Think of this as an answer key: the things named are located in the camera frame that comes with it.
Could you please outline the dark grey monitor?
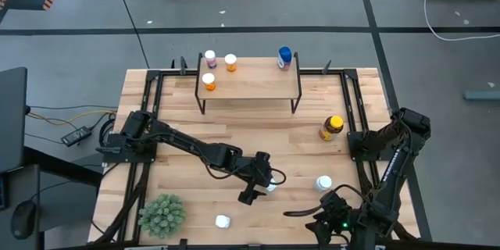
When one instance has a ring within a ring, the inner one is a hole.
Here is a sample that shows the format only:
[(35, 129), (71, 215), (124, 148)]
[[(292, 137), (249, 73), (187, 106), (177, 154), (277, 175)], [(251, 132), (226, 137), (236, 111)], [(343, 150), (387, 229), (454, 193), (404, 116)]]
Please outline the dark grey monitor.
[(22, 166), (27, 69), (0, 72), (0, 174)]

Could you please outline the black power adapter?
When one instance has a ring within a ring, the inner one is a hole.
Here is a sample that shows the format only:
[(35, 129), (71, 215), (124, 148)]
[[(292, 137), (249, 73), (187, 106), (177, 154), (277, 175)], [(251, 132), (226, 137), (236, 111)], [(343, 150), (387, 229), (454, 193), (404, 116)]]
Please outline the black power adapter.
[(92, 135), (93, 127), (79, 127), (71, 133), (61, 137), (61, 142), (66, 147), (71, 147), (73, 145), (79, 144), (81, 141), (89, 138)]

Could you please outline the grey metal table leg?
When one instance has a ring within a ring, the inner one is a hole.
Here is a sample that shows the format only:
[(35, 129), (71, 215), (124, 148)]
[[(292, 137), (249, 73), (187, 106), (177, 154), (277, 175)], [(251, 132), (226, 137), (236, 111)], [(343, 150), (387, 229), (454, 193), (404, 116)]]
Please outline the grey metal table leg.
[(467, 101), (500, 102), (500, 91), (465, 91), (463, 98)]

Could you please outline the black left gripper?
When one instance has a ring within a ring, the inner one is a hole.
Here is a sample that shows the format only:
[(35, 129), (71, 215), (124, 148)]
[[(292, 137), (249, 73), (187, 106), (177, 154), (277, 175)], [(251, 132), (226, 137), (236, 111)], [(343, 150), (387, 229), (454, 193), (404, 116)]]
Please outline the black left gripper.
[(256, 184), (264, 188), (269, 185), (272, 179), (271, 166), (259, 166), (255, 162), (255, 157), (244, 157), (239, 160), (239, 177), (248, 184), (239, 194), (238, 201), (251, 205), (259, 196), (266, 195), (264, 192), (255, 190), (254, 187)]

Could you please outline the wooden shelf black metal legs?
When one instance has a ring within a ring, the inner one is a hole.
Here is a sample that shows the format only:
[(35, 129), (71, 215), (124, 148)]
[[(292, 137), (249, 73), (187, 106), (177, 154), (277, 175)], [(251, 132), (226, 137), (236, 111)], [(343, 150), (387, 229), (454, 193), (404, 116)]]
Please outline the wooden shelf black metal legs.
[[(217, 67), (207, 67), (204, 53), (198, 58), (195, 98), (200, 111), (205, 111), (208, 100), (288, 100), (296, 112), (302, 97), (298, 53), (292, 56), (288, 71), (277, 65), (277, 57), (237, 57), (237, 69), (229, 72), (224, 57), (216, 57)], [(202, 75), (215, 75), (216, 89), (207, 91)]]

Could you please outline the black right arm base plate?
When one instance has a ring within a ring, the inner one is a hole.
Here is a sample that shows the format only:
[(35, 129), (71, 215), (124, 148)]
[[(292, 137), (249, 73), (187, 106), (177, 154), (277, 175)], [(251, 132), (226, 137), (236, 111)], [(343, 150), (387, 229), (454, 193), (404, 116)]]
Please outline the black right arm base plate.
[(349, 132), (351, 157), (359, 161), (388, 161), (395, 153), (401, 134), (379, 131)]

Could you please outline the brown bottle yellow cap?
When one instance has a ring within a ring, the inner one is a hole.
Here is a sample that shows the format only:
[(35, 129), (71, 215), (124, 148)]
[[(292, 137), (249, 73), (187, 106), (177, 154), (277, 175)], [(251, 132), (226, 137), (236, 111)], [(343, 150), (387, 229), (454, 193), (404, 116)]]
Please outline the brown bottle yellow cap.
[(333, 141), (343, 130), (344, 120), (340, 116), (330, 116), (319, 129), (319, 136), (324, 141)]

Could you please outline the small green artificial plant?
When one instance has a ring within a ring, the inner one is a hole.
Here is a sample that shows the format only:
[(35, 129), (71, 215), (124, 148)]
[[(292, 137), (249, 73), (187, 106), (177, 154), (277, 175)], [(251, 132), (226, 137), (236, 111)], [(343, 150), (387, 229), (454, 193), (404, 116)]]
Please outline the small green artificial plant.
[(149, 237), (170, 238), (185, 221), (186, 211), (178, 195), (161, 194), (139, 210), (137, 224)]

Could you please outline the dark desk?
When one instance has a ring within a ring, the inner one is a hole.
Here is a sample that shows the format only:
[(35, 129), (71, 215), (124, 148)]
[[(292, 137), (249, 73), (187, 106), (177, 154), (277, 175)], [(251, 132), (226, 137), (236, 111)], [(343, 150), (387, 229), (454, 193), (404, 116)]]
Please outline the dark desk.
[[(40, 229), (43, 172), (93, 187), (100, 185), (102, 180), (102, 175), (94, 170), (33, 148), (23, 148), (23, 157), (22, 166), (0, 174), (0, 250), (44, 250), (44, 231)], [(10, 230), (11, 217), (16, 206), (28, 199), (37, 204), (34, 232), (27, 239), (16, 240)]]

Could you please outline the black aluminium table frame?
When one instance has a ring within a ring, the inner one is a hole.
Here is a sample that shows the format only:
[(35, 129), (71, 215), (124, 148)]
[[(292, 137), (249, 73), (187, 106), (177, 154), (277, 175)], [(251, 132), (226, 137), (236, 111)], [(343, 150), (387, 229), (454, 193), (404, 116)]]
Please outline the black aluminium table frame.
[[(189, 248), (226, 246), (238, 248), (316, 247), (306, 218), (285, 216), (288, 210), (311, 208), (320, 193), (313, 187), (320, 176), (329, 176), (340, 195), (358, 206), (355, 190), (359, 180), (348, 151), (347, 138), (323, 141), (322, 122), (339, 115), (353, 117), (354, 128), (377, 130), (389, 121), (388, 106), (379, 73), (375, 68), (357, 69), (357, 82), (349, 83), (353, 105), (363, 104), (366, 115), (347, 111), (338, 75), (307, 73), (302, 76), (302, 99), (296, 112), (285, 100), (213, 100), (201, 112), (195, 98), (195, 73), (181, 76), (168, 71), (162, 87), (145, 90), (147, 70), (128, 70), (120, 96), (116, 129), (128, 114), (143, 103), (152, 103), (160, 93), (158, 117), (171, 127), (206, 142), (238, 146), (246, 155), (268, 152), (274, 175), (282, 185), (266, 192), (251, 205), (238, 201), (245, 188), (236, 177), (222, 179), (207, 173), (198, 158), (160, 145), (150, 166), (145, 201), (161, 194), (178, 195), (184, 202), (187, 218), (180, 231), (167, 239), (149, 237), (137, 225), (137, 210), (132, 209), (120, 240), (133, 246), (174, 248), (186, 241)], [(217, 215), (230, 217), (229, 228), (215, 225)]]

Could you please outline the blue-capped Tums bottle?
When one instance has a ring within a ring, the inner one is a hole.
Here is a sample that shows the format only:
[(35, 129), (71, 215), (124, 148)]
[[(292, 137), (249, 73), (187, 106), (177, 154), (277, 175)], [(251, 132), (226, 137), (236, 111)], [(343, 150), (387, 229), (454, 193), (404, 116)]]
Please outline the blue-capped Tums bottle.
[(288, 71), (291, 66), (292, 52), (289, 47), (281, 47), (278, 50), (277, 65), (283, 71)]

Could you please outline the orange pill vial white cap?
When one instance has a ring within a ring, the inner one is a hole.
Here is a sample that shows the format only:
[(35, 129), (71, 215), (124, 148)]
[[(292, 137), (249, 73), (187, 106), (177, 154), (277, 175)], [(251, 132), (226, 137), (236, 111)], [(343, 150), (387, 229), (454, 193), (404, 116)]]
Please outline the orange pill vial white cap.
[(234, 72), (237, 69), (237, 56), (234, 54), (227, 54), (224, 57), (224, 62), (226, 65), (226, 69), (229, 72)]
[(207, 91), (214, 91), (216, 89), (215, 75), (213, 73), (205, 73), (202, 75), (202, 82)]

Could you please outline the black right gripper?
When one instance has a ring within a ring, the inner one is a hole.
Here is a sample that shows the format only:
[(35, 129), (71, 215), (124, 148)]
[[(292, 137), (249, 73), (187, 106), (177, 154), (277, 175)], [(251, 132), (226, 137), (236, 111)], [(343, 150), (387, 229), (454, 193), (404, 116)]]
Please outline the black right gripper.
[(319, 250), (338, 250), (336, 244), (331, 244), (329, 231), (340, 234), (350, 230), (352, 207), (335, 191), (328, 191), (320, 203), (323, 211), (317, 214), (319, 221), (307, 223), (305, 227), (314, 233)]

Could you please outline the black computer mouse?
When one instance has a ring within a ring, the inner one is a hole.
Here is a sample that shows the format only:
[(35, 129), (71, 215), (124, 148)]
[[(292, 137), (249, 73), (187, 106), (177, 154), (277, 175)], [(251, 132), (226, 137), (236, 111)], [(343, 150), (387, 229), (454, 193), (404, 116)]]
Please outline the black computer mouse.
[(11, 234), (16, 240), (24, 240), (34, 232), (37, 204), (28, 199), (16, 206), (10, 221)]

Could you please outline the round white bottle barcode label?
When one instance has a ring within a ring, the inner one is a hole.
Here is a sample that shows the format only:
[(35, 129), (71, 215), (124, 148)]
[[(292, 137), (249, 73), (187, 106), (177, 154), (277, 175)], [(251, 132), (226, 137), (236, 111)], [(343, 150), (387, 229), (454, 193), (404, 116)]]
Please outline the round white bottle barcode label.
[(326, 191), (328, 189), (330, 189), (332, 186), (332, 180), (329, 176), (326, 176), (326, 175), (323, 175), (323, 176), (320, 176), (316, 179), (316, 182), (315, 182), (315, 189), (317, 191)]

